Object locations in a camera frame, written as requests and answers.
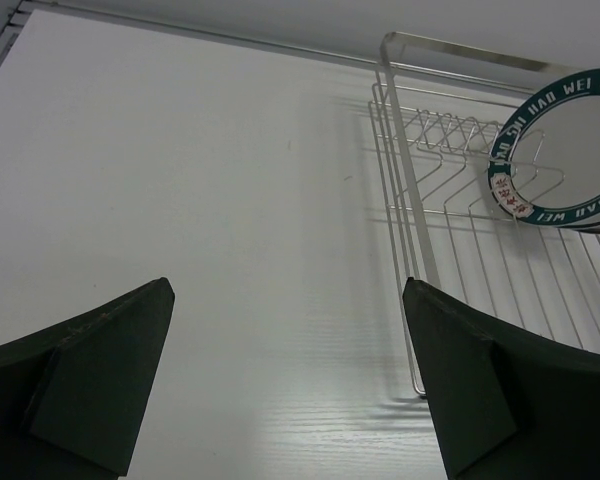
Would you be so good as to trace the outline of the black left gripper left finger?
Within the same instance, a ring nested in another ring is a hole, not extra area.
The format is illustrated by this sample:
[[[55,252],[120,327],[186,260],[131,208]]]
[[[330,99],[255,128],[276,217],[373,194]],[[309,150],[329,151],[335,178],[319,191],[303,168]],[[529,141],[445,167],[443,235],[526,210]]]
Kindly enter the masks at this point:
[[[174,303],[159,278],[0,345],[0,477],[127,476]]]

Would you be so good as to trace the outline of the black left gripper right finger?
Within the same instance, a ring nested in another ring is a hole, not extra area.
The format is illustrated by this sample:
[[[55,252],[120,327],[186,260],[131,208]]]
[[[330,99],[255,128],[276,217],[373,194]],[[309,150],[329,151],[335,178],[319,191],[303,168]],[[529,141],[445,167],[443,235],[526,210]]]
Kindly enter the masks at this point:
[[[600,479],[600,354],[410,278],[403,305],[450,479]]]

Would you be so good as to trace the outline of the green rimmed white plate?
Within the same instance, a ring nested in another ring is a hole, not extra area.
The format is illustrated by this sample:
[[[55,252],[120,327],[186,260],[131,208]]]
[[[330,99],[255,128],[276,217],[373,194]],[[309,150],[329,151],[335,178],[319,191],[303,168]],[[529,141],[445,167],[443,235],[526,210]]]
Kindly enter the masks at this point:
[[[487,179],[519,222],[600,234],[600,68],[526,100],[492,142]]]

